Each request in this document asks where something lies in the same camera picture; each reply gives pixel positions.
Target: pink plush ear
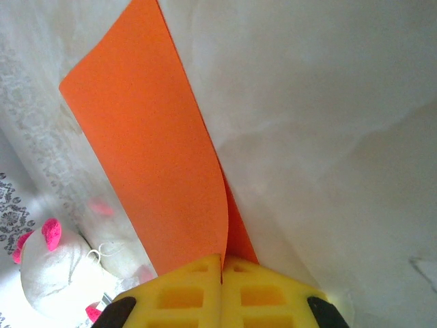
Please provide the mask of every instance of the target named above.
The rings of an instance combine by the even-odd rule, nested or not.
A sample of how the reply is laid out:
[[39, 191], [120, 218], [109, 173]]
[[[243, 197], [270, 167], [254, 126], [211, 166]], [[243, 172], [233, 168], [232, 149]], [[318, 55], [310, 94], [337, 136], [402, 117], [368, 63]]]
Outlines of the pink plush ear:
[[30, 231], [18, 238], [18, 241], [16, 242], [16, 249], [14, 253], [12, 253], [12, 258], [14, 259], [14, 262], [16, 264], [21, 263], [21, 250], [23, 249], [26, 240], [30, 237], [31, 234], [33, 234], [33, 231]]
[[18, 241], [16, 243], [16, 248], [23, 249], [26, 240], [30, 237], [31, 234], [33, 234], [33, 230], [18, 238]]
[[93, 212], [111, 217], [114, 215], [114, 210], [106, 203], [103, 199], [95, 197], [89, 200], [88, 206], [93, 210]]
[[153, 280], [154, 276], [153, 273], [150, 271], [149, 268], [146, 266], [143, 266], [140, 268], [139, 271], [139, 283], [144, 284], [146, 282], [149, 282], [150, 280]]
[[55, 218], [48, 219], [42, 226], [41, 233], [46, 240], [49, 251], [54, 251], [59, 244], [62, 235], [61, 222]]
[[92, 305], [88, 306], [85, 311], [87, 312], [88, 318], [91, 320], [92, 323], [95, 323], [98, 317], [102, 314], [102, 311], [97, 310]]
[[14, 250], [14, 253], [12, 253], [12, 258], [14, 259], [14, 262], [16, 264], [20, 264], [21, 263], [21, 249], [16, 249]]

